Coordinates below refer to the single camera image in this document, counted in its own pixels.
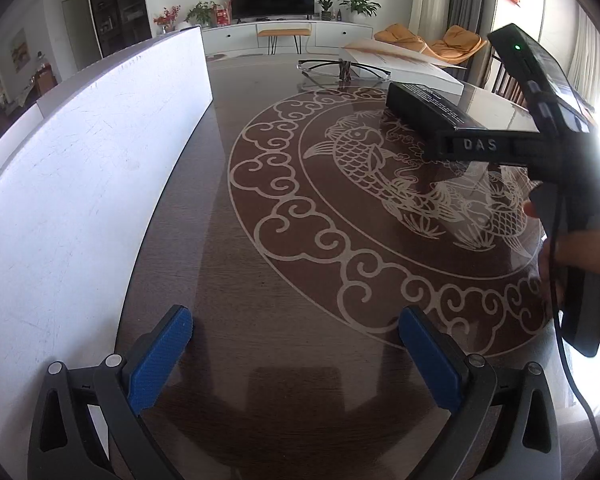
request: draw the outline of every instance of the glossy table surface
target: glossy table surface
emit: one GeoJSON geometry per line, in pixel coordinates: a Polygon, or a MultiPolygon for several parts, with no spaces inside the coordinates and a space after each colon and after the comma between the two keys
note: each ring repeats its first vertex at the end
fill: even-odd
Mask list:
{"type": "MultiPolygon", "coordinates": [[[[397,337],[418,304],[465,351],[544,367],[575,478],[594,443],[538,297],[525,174],[425,162],[385,84],[309,80],[297,59],[209,64],[214,102],[146,232],[116,349],[174,303],[195,322],[142,414],[158,444],[184,478],[406,478],[448,418],[397,337]]],[[[487,127],[534,129],[481,89],[456,102],[487,127]]],[[[600,352],[571,365],[600,425],[600,352]]]]}

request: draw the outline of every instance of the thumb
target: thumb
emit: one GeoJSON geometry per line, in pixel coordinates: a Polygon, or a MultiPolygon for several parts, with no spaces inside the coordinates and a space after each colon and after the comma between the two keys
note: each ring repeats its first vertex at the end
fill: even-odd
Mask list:
{"type": "Polygon", "coordinates": [[[600,274],[600,231],[576,231],[557,239],[555,260],[600,274]]]}

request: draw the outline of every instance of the green plant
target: green plant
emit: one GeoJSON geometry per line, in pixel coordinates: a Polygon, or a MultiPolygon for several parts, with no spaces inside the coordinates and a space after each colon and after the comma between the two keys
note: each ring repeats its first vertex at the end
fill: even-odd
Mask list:
{"type": "Polygon", "coordinates": [[[188,13],[186,20],[195,18],[198,23],[211,23],[211,15],[216,3],[198,2],[188,13]]]}
{"type": "Polygon", "coordinates": [[[341,7],[349,7],[351,12],[365,16],[377,16],[382,6],[373,0],[340,0],[341,7]]]}
{"type": "Polygon", "coordinates": [[[333,5],[331,0],[318,0],[318,3],[321,4],[324,12],[327,12],[329,9],[331,9],[331,6],[333,5]]]}

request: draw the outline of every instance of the cabinet drawer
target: cabinet drawer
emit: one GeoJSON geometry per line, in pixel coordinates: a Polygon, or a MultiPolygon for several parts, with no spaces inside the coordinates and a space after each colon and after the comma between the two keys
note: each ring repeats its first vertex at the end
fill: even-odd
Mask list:
{"type": "Polygon", "coordinates": [[[245,50],[258,47],[256,26],[218,27],[202,33],[205,54],[218,54],[232,50],[245,50]]]}
{"type": "Polygon", "coordinates": [[[315,46],[345,46],[354,40],[371,38],[373,29],[352,23],[327,22],[315,24],[315,46]]]}

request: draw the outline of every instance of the gray curtain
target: gray curtain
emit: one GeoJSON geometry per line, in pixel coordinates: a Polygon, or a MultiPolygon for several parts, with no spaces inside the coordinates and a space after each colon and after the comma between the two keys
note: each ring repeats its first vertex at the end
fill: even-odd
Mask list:
{"type": "MultiPolygon", "coordinates": [[[[460,25],[460,27],[486,38],[493,25],[495,4],[496,0],[450,0],[448,26],[460,25]]],[[[451,68],[447,71],[459,80],[476,84],[478,80],[484,78],[484,67],[488,66],[484,59],[485,53],[489,57],[490,49],[488,46],[462,63],[461,66],[466,67],[466,70],[451,68]]]]}

